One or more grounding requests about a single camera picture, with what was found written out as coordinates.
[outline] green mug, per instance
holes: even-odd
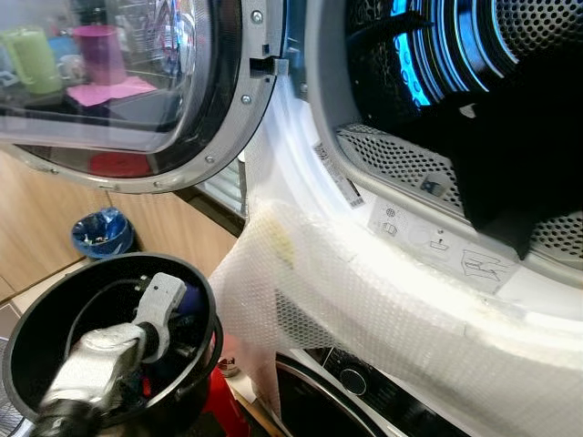
[[[59,91],[63,82],[45,31],[36,25],[21,25],[0,34],[20,81],[31,94]]]

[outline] screw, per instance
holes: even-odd
[[[261,23],[263,23],[263,14],[261,13],[261,11],[251,12],[251,20],[256,25],[260,25]]]

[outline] knob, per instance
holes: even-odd
[[[352,394],[361,396],[366,392],[366,379],[356,369],[344,369],[340,372],[340,382]]]

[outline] metal tool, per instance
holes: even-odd
[[[156,274],[132,323],[86,333],[65,361],[40,404],[31,437],[91,437],[119,394],[120,382],[139,364],[169,348],[168,321],[186,292],[185,283]]]

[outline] pink cup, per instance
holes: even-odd
[[[128,77],[113,25],[82,25],[73,31],[87,74],[97,85],[115,85]]]

